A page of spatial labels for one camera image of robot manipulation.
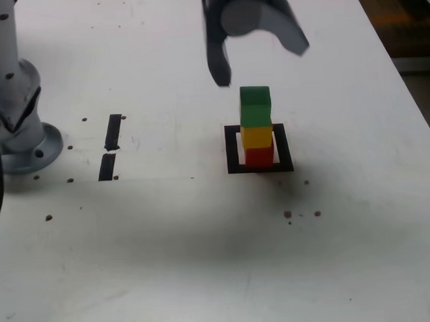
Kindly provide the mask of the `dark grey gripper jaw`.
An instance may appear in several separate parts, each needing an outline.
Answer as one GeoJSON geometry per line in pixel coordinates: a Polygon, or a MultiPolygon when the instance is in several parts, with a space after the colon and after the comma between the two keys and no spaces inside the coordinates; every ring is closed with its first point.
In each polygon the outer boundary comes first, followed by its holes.
{"type": "Polygon", "coordinates": [[[231,68],[224,43],[227,32],[223,29],[221,17],[227,0],[202,0],[204,14],[207,65],[210,75],[219,87],[230,86],[231,68]]]}

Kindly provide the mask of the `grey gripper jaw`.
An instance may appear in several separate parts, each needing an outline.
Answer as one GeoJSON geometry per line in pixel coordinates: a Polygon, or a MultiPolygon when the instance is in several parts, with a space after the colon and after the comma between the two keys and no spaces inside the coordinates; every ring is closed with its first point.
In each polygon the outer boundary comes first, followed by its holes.
{"type": "Polygon", "coordinates": [[[293,54],[302,56],[309,48],[288,0],[228,0],[220,23],[231,37],[247,35],[255,30],[270,32],[293,54]]]}

